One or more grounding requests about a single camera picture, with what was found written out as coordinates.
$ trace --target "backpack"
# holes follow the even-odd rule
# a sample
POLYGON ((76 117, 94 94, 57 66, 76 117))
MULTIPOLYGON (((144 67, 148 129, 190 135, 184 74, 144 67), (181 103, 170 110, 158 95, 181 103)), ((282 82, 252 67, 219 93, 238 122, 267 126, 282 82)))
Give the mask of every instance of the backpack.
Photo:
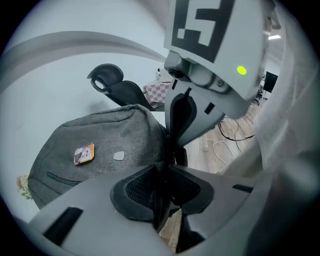
POLYGON ((60 125, 37 155, 28 188, 42 208, 77 184, 126 168, 174 164, 165 128, 141 105, 90 114, 60 125), (94 158, 75 165, 75 150, 94 144, 94 158), (115 153, 124 152, 123 160, 115 153))

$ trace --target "office chair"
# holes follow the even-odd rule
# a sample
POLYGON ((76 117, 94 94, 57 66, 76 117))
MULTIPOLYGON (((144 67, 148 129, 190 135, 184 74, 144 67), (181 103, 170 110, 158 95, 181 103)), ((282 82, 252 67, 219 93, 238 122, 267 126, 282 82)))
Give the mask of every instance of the office chair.
POLYGON ((140 87, 132 81, 123 81, 124 73, 113 64, 102 64, 95 67, 87 76, 91 84, 98 92, 103 93, 109 99, 120 106, 140 104, 150 111, 164 112, 163 103, 149 103, 140 87))

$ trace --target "pink checkered fabric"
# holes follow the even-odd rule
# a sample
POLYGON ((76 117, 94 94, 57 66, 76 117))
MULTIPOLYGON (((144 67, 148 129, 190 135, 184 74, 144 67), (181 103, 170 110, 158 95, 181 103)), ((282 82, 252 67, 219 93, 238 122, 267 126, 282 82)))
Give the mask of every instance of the pink checkered fabric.
POLYGON ((151 102, 165 103, 166 94, 169 86, 170 86, 169 82, 145 85, 143 87, 144 91, 146 92, 144 95, 150 103, 151 102))

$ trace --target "floor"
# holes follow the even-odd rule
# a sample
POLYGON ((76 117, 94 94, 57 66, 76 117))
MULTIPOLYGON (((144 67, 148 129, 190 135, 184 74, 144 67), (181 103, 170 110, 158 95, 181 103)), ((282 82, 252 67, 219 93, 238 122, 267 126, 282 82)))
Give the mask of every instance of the floor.
MULTIPOLYGON (((221 122, 221 130, 224 135, 229 138, 236 139, 253 135, 254 118, 260 113, 266 101, 266 99, 261 99, 260 105, 258 105, 256 102, 253 102, 252 107, 249 107, 246 115, 240 119, 237 119, 239 127, 235 120, 224 118, 224 121, 221 122)), ((235 141, 231 141, 223 137, 218 126, 216 126, 213 130, 208 131, 203 136, 195 139, 185 146, 187 151, 188 167, 209 173, 222 173, 226 165, 217 158, 215 151, 218 157, 228 165, 230 162, 232 162, 234 157, 237 157, 237 155, 240 153, 240 150, 245 149, 251 140, 252 139, 249 138, 243 141, 238 141, 236 144, 235 141), (228 150, 226 144, 223 142, 228 144, 234 157, 228 150)), ((180 223, 181 210, 176 212, 168 219, 165 226, 159 233, 161 239, 169 246, 170 249, 172 249, 173 252, 175 252, 178 243, 180 223)))

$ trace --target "ceiling light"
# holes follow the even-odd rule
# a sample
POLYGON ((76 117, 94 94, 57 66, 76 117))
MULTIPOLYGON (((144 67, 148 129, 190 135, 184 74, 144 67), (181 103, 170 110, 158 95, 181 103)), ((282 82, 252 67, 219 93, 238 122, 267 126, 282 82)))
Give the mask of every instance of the ceiling light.
POLYGON ((272 39, 279 39, 279 38, 281 38, 281 36, 280 36, 280 35, 278 35, 278 34, 276 34, 276 35, 272 35, 272 36, 269 36, 269 37, 268 37, 268 39, 269 39, 269 40, 272 40, 272 39))

